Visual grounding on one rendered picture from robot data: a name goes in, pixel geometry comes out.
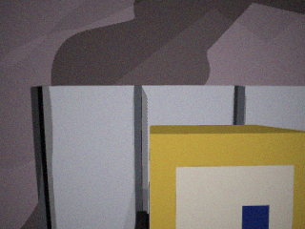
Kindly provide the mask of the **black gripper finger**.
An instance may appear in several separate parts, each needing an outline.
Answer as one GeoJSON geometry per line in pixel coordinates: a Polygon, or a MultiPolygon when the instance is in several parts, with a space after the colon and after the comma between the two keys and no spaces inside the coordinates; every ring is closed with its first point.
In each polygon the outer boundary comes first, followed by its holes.
{"type": "Polygon", "coordinates": [[[150,229],[147,211],[137,211],[134,229],[150,229]]]}

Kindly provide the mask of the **yellow carton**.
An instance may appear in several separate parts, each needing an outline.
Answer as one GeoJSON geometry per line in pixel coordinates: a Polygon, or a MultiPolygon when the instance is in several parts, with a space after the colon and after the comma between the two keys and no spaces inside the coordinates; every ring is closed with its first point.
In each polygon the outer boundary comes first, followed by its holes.
{"type": "Polygon", "coordinates": [[[305,229],[305,131],[150,125],[149,185],[150,229],[305,229]]]}

